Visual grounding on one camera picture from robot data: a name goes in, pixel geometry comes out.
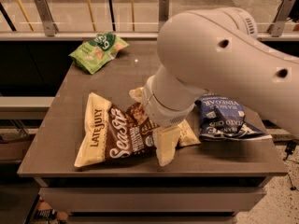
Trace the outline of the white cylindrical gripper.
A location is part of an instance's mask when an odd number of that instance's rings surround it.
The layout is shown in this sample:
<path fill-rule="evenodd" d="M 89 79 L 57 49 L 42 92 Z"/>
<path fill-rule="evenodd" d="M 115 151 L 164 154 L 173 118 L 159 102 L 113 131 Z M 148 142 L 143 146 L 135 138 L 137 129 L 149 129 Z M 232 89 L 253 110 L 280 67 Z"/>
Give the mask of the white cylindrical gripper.
<path fill-rule="evenodd" d="M 156 156 L 161 166 L 169 164 L 175 156 L 180 128 L 174 125 L 187 117 L 194 108 L 194 102 L 205 93 L 203 89 L 178 80 L 162 65 L 154 76 L 148 78 L 142 91 L 142 105 L 149 119 L 161 126 L 153 133 Z"/>

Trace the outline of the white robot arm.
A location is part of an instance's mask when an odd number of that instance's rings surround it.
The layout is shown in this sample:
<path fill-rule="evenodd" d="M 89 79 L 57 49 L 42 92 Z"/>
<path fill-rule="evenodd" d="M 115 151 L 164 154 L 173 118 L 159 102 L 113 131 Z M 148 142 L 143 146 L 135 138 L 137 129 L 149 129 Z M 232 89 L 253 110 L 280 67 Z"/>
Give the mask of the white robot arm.
<path fill-rule="evenodd" d="M 169 127 L 207 91 L 233 98 L 299 137 L 299 62 L 257 40 L 238 7 L 191 10 L 169 19 L 157 38 L 161 62 L 142 91 L 146 114 Z"/>

